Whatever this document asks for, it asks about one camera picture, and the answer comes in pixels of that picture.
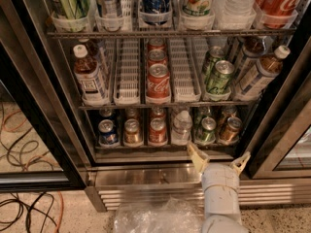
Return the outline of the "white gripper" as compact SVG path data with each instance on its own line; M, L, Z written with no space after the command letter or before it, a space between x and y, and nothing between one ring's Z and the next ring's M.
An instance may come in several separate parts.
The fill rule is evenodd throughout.
M187 143L187 153L194 165L194 169L201 175L202 190L206 191L211 187L228 187L234 191L239 188L239 176L245 169L251 154L246 151L242 156L236 158L227 165L212 163L207 153L200 150L196 144L191 141Z

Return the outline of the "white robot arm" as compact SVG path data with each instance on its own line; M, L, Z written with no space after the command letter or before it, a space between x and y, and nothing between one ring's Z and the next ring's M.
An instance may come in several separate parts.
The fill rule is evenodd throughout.
M204 217L201 233L249 233L242 225L239 205L240 175L251 155L247 151L229 165L211 163L207 153L188 141L187 152L201 176Z

